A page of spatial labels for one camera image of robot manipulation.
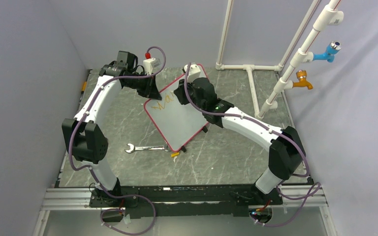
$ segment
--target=blue faucet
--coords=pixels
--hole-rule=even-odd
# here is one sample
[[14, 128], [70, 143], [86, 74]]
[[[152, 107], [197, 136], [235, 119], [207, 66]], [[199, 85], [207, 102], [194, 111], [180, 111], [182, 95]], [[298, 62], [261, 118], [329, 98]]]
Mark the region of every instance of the blue faucet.
[[333, 62], [334, 61], [334, 55], [338, 53], [338, 51], [341, 49], [341, 44], [339, 42], [331, 42], [327, 49], [325, 50], [325, 53], [323, 54], [314, 54], [314, 60], [327, 60], [327, 62]]

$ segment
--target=yellow writing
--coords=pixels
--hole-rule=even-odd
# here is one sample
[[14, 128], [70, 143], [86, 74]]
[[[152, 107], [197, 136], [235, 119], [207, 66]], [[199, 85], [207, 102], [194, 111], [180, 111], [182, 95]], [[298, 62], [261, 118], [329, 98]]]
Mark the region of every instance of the yellow writing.
[[174, 97], [175, 97], [175, 94], [173, 94], [173, 92], [169, 92], [169, 94], [166, 94], [166, 96], [164, 97], [164, 102], [163, 102], [163, 105], [161, 105], [161, 103], [159, 101], [157, 101], [157, 106], [156, 107], [152, 107], [154, 109], [159, 109], [160, 111], [161, 110], [164, 110], [166, 108], [166, 104], [171, 102], [171, 101], [174, 101]]

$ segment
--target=white pvc pipe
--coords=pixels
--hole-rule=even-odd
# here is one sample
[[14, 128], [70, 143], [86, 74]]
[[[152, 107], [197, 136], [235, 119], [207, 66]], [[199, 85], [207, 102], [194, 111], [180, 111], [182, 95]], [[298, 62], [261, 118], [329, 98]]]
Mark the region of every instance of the white pvc pipe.
[[[245, 70], [245, 65], [222, 65], [223, 70]], [[254, 70], [274, 70], [279, 71], [277, 65], [254, 65]]]
[[281, 62], [279, 63], [279, 67], [284, 67], [284, 64], [286, 63], [289, 56], [292, 54], [293, 47], [295, 47], [296, 43], [298, 43], [299, 38], [301, 37], [303, 31], [305, 30], [306, 26], [308, 25], [309, 20], [311, 19], [312, 15], [314, 14], [316, 8], [318, 7], [321, 0], [314, 0], [311, 3], [311, 6], [309, 7], [307, 13], [305, 14], [304, 19], [302, 20], [301, 24], [298, 27], [298, 30], [295, 33], [295, 36], [293, 37], [292, 41], [289, 44], [289, 47], [287, 48], [286, 52], [283, 55], [283, 58]]
[[258, 106], [257, 94], [255, 93], [255, 85], [254, 85], [254, 80], [253, 80], [252, 68], [247, 67], [246, 71], [247, 71], [247, 75], [249, 77], [250, 91], [252, 92], [254, 117], [257, 117], [258, 113], [260, 112], [260, 109], [259, 109], [259, 106]]
[[231, 19], [231, 12], [232, 12], [233, 5], [234, 5], [233, 0], [228, 0], [227, 11], [225, 13], [225, 19], [224, 19], [224, 27], [222, 29], [222, 35], [221, 35], [220, 49], [218, 50], [217, 65], [222, 64], [222, 56], [224, 54], [225, 41], [227, 40], [229, 22]]
[[311, 32], [309, 33], [308, 37], [305, 39], [302, 46], [298, 49], [296, 54], [293, 56], [293, 58], [290, 60], [289, 67], [284, 72], [283, 76], [278, 80], [275, 87], [273, 88], [272, 93], [270, 96], [266, 99], [263, 106], [260, 109], [260, 113], [258, 114], [258, 119], [262, 119], [264, 117], [264, 114], [271, 108], [273, 105], [273, 101], [275, 100], [276, 96], [283, 91], [283, 85], [286, 85], [287, 80], [289, 79], [290, 75], [293, 73], [293, 70], [298, 67], [302, 61], [307, 56], [307, 52], [318, 36], [319, 32], [323, 31], [324, 28], [330, 24], [331, 19], [336, 15], [337, 11], [335, 8], [337, 8], [338, 4], [341, 2], [341, 0], [331, 0], [321, 11], [318, 18], [315, 20], [315, 23], [313, 24], [313, 28]]

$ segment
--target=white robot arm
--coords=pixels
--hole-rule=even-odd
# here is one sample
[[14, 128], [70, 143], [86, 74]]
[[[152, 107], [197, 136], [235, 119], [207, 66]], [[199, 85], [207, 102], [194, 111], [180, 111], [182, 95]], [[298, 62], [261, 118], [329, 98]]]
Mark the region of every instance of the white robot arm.
[[[134, 65], [137, 63], [138, 58], [134, 54], [119, 51], [117, 60], [101, 69], [96, 87], [84, 107], [74, 119], [65, 119], [62, 124], [66, 148], [69, 149], [73, 130], [84, 117], [74, 134], [72, 154], [76, 160], [82, 162], [82, 166], [91, 167], [100, 184], [114, 196], [121, 194], [121, 186], [104, 158], [108, 148], [108, 140], [101, 131], [105, 114], [123, 87], [136, 89], [140, 96], [161, 100], [155, 76], [145, 79], [113, 79], [123, 75], [149, 76], [160, 65], [158, 59], [148, 58], [143, 61], [143, 72], [139, 74], [136, 72], [138, 65]], [[101, 186], [97, 185], [96, 188], [104, 195]]]

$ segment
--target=gray wall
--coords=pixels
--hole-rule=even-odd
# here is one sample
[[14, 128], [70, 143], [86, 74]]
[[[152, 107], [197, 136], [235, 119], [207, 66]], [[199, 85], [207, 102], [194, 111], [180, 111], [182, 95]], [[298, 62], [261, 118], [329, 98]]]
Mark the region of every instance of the gray wall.
[[[90, 68], [118, 50], [144, 56], [162, 47], [167, 66], [215, 66], [227, 0], [50, 0]], [[226, 64], [277, 65], [312, 0], [235, 0], [223, 55]]]
[[227, 5], [225, 0], [50, 2], [89, 68], [110, 63], [118, 50], [143, 58], [153, 45], [164, 49], [168, 67], [189, 61], [214, 66]]
[[287, 98], [340, 235], [378, 235], [378, 0], [344, 1], [339, 9], [343, 23], [327, 27], [310, 50], [323, 52], [331, 40], [343, 49], [333, 63], [297, 68], [314, 89]]
[[86, 69], [46, 0], [0, 0], [0, 236], [31, 235]]
[[223, 64], [279, 64], [311, 3], [234, 0]]

